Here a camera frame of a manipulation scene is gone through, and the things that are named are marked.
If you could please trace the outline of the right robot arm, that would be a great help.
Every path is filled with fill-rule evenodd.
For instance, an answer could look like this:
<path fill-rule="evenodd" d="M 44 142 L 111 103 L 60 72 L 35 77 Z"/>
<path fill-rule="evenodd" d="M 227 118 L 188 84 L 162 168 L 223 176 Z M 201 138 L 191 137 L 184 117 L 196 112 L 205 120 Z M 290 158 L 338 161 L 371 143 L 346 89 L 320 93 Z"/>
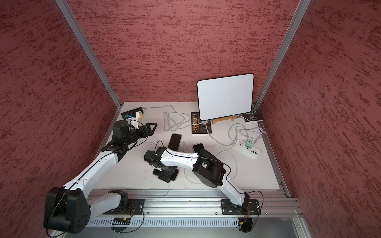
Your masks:
<path fill-rule="evenodd" d="M 249 211 L 249 194 L 236 187 L 231 181 L 230 173 L 225 169 L 227 164 L 205 149 L 196 153 L 183 153 L 159 147 L 155 152 L 147 151 L 144 160 L 155 168 L 153 173 L 161 181 L 166 183 L 174 181 L 178 168 L 190 170 L 204 185 L 221 190 L 238 213 L 244 214 Z"/>

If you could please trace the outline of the white power strip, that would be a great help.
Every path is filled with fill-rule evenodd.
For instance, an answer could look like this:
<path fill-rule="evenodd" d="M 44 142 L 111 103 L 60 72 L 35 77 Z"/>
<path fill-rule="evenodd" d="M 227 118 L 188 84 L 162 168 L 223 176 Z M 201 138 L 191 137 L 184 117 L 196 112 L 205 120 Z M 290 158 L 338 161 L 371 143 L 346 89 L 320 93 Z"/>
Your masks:
<path fill-rule="evenodd" d="M 258 148 L 254 147 L 254 146 L 249 147 L 246 142 L 239 140 L 239 139 L 237 139 L 237 141 L 235 143 L 235 148 L 239 152 L 241 152 L 241 153 L 243 153 L 243 154 L 245 154 L 251 158 L 254 158 L 254 159 L 256 159 L 261 153 L 261 151 Z"/>

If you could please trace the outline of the left aluminium corner post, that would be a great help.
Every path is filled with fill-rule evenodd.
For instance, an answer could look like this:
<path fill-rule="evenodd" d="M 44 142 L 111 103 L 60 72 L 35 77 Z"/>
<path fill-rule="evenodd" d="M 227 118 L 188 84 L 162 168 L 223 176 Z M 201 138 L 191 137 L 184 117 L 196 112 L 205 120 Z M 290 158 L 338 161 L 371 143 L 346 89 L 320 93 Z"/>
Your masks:
<path fill-rule="evenodd" d="M 94 53 L 89 41 L 87 40 L 83 30 L 81 29 L 78 21 L 76 20 L 71 8 L 69 7 L 69 4 L 67 1 L 64 0 L 55 0 L 57 6 L 59 7 L 61 13 L 63 14 L 64 18 L 66 19 L 67 23 L 69 24 L 72 32 L 74 33 L 75 37 L 77 38 L 78 42 L 82 46 L 85 54 L 87 55 L 88 59 L 90 60 L 93 68 L 97 72 L 99 78 L 101 79 L 103 85 L 105 86 L 107 92 L 109 93 L 110 97 L 114 101 L 116 107 L 120 110 L 122 108 L 122 102 L 115 92 L 112 84 L 110 83 L 105 71 L 103 70 L 96 54 Z"/>

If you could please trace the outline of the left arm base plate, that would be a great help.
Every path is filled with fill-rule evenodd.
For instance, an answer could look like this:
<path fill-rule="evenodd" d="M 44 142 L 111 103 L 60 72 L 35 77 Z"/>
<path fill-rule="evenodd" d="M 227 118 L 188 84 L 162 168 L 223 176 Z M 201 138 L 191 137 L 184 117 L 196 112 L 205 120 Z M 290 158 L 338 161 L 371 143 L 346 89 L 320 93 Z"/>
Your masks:
<path fill-rule="evenodd" d="M 117 208 L 109 210 L 104 215 L 141 215 L 145 204 L 145 199 L 129 199 L 127 204 L 120 204 Z"/>

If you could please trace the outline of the phone pink case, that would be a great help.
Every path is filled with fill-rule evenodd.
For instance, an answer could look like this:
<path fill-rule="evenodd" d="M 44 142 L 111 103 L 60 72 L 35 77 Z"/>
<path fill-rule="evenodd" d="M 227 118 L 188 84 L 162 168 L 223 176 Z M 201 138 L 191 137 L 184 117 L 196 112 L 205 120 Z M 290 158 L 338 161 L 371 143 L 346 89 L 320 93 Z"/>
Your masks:
<path fill-rule="evenodd" d="M 171 181 L 175 181 L 176 178 L 177 178 L 177 175 L 179 173 L 179 170 L 178 169 L 173 169 L 170 173 L 170 176 L 169 176 L 169 182 Z"/>
<path fill-rule="evenodd" d="M 193 147 L 193 151 L 194 153 L 199 153 L 201 152 L 202 150 L 204 150 L 204 145 L 202 143 L 199 143 L 199 144 L 195 144 L 192 146 Z"/>

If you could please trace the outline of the aluminium corner post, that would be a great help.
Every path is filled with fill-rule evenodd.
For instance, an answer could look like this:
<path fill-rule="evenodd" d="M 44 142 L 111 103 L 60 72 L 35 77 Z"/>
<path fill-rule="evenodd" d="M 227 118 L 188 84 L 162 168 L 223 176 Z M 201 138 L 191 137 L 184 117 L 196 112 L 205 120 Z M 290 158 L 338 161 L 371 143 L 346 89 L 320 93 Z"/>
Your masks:
<path fill-rule="evenodd" d="M 97 72 L 99 78 L 101 79 L 103 85 L 105 86 L 107 92 L 109 93 L 110 97 L 114 101 L 116 107 L 120 110 L 122 108 L 122 102 L 115 92 L 112 84 L 110 83 L 105 71 L 103 70 L 96 54 L 94 53 L 89 41 L 87 40 L 83 30 L 81 29 L 78 21 L 76 20 L 71 8 L 69 7 L 69 4 L 67 1 L 64 0 L 55 0 L 57 6 L 59 7 L 61 13 L 63 14 L 64 18 L 66 19 L 67 23 L 69 24 L 72 32 L 74 33 L 75 37 L 77 38 L 78 42 L 82 46 L 85 54 L 87 55 L 88 59 L 90 60 L 93 68 Z"/>
<path fill-rule="evenodd" d="M 254 107 L 253 107 L 254 112 L 256 112 L 259 109 L 263 99 L 265 98 L 266 92 L 269 89 L 269 87 L 270 87 L 270 85 L 271 85 L 271 83 L 275 77 L 275 74 L 276 74 L 276 72 L 277 72 L 277 70 L 278 70 L 278 68 L 279 68 L 279 66 L 280 66 L 289 46 L 290 46 L 290 44 L 291 44 L 291 41 L 294 38 L 294 35 L 295 35 L 295 33 L 296 33 L 296 31 L 297 31 L 305 13 L 306 13 L 310 3 L 311 3 L 311 0 L 300 0 L 299 1 L 297 8 L 295 10 L 295 13 L 294 13 L 294 15 L 290 21 L 290 24 L 286 30 L 286 33 L 283 37 L 283 40 L 280 44 L 278 51 L 277 51 L 275 59 L 271 65 L 270 70 L 267 74 L 267 77 L 264 81 L 264 84 L 263 84 L 263 86 L 262 86 L 262 88 L 261 88 L 261 90 L 257 96 L 257 99 L 254 103 Z"/>

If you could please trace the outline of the black booklet right corner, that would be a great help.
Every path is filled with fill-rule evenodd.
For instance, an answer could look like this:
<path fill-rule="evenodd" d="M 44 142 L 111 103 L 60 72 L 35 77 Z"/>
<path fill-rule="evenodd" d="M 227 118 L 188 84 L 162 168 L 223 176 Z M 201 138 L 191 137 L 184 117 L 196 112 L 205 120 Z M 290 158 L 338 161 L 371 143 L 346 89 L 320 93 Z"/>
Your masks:
<path fill-rule="evenodd" d="M 251 122 L 262 122 L 264 120 L 264 117 L 260 111 L 242 114 L 242 116 Z"/>

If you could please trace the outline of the aluminium rail frame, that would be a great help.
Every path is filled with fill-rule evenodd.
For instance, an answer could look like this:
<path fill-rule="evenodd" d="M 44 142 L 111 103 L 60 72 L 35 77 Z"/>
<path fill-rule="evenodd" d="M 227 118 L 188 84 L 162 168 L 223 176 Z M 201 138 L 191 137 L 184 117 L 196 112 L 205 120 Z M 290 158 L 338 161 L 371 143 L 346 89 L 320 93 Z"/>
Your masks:
<path fill-rule="evenodd" d="M 221 199 L 227 199 L 219 190 L 133 189 L 129 199 L 145 199 L 141 215 L 99 215 L 88 222 L 87 228 L 105 228 L 112 234 L 125 235 L 128 231 L 144 228 L 223 228 L 239 229 L 241 215 L 223 215 Z M 310 238 L 302 209 L 296 198 L 287 197 L 283 190 L 265 190 L 250 193 L 257 199 L 261 215 L 249 215 L 253 220 L 250 236 Z"/>

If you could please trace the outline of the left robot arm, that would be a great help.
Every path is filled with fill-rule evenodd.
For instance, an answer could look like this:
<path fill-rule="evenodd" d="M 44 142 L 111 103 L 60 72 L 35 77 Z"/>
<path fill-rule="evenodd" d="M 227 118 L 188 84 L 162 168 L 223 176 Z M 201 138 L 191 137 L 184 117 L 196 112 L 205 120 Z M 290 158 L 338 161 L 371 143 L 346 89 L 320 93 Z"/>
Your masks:
<path fill-rule="evenodd" d="M 156 123 L 139 122 L 134 127 L 126 120 L 115 122 L 111 141 L 102 148 L 96 159 L 70 182 L 47 193 L 43 221 L 46 231 L 78 234 L 99 215 L 130 212 L 133 207 L 126 191 L 111 190 L 91 201 L 87 198 L 105 174 L 128 151 L 138 146 L 138 140 L 154 135 L 156 127 Z"/>

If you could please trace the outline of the phone teal case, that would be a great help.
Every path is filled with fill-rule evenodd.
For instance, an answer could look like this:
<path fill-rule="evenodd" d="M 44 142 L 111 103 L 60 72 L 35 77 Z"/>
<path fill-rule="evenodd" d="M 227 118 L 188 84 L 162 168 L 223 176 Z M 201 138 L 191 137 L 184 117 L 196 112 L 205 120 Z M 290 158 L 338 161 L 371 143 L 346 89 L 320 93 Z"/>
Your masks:
<path fill-rule="evenodd" d="M 169 144 L 168 144 L 168 149 L 171 149 L 173 151 L 177 151 L 180 143 L 181 143 L 182 136 L 180 134 L 172 134 Z"/>

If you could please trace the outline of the black power strip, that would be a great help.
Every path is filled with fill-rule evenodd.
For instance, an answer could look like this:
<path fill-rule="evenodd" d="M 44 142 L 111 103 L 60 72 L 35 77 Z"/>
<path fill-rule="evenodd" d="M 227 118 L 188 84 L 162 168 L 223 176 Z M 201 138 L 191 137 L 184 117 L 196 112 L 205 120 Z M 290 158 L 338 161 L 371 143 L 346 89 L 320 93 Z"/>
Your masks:
<path fill-rule="evenodd" d="M 121 115 L 124 120 L 132 119 L 132 118 L 136 119 L 136 112 L 139 112 L 139 111 L 141 111 L 144 114 L 143 108 L 139 107 L 133 110 L 129 110 L 127 112 L 123 112 Z"/>

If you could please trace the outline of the white tablet panel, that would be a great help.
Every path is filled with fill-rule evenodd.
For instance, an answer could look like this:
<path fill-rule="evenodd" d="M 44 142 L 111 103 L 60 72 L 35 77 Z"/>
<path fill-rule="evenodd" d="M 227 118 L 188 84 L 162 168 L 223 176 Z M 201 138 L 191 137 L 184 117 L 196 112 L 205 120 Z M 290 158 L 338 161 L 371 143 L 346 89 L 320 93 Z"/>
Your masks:
<path fill-rule="evenodd" d="M 199 80 L 199 116 L 202 121 L 248 113 L 252 110 L 255 76 L 252 73 Z"/>

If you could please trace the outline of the black book yellow letters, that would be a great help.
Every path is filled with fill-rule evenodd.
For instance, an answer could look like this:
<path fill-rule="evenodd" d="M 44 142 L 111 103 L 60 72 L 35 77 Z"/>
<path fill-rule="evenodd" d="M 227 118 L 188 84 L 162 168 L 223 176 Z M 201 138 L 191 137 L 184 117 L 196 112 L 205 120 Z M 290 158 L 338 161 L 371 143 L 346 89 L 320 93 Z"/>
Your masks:
<path fill-rule="evenodd" d="M 202 121 L 200 119 L 199 112 L 191 113 L 191 134 L 196 135 L 208 135 L 212 134 L 211 121 Z"/>

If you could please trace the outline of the wooden tablet stand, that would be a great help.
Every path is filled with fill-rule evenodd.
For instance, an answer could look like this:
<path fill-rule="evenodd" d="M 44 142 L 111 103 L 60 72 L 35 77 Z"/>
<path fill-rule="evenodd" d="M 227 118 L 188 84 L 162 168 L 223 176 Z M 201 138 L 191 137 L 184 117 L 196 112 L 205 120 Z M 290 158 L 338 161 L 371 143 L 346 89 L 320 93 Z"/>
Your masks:
<path fill-rule="evenodd" d="M 215 125 L 217 122 L 227 121 L 227 120 L 234 121 L 235 119 L 237 119 L 237 116 L 229 116 L 224 118 L 213 119 L 211 120 L 211 122 L 213 125 Z"/>

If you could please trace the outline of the right aluminium corner post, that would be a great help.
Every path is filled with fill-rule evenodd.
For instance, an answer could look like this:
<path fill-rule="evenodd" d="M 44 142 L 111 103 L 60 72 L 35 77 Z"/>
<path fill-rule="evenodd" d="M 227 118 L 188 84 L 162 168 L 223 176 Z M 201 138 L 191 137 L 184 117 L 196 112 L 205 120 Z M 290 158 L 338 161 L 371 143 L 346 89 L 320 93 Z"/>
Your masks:
<path fill-rule="evenodd" d="M 294 35 L 295 35 L 295 33 L 296 33 L 296 31 L 297 31 L 305 13 L 306 13 L 310 3 L 311 3 L 311 0 L 300 0 L 299 1 L 297 8 L 295 10 L 295 13 L 294 13 L 294 15 L 290 21 L 290 24 L 286 30 L 286 33 L 283 37 L 283 40 L 280 44 L 278 51 L 277 51 L 275 59 L 271 65 L 270 70 L 267 74 L 267 77 L 264 81 L 264 84 L 263 84 L 263 86 L 262 86 L 262 88 L 261 88 L 261 90 L 257 96 L 257 99 L 254 103 L 254 107 L 253 107 L 254 112 L 256 112 L 259 109 L 263 99 L 265 98 L 266 92 L 269 89 L 269 87 L 270 87 L 270 85 L 271 85 L 271 83 L 275 77 L 275 74 L 276 74 L 276 72 L 277 72 L 277 70 L 278 70 L 278 68 L 279 68 L 279 66 L 280 66 L 289 46 L 290 46 L 290 44 L 291 44 L 291 41 L 294 38 Z"/>

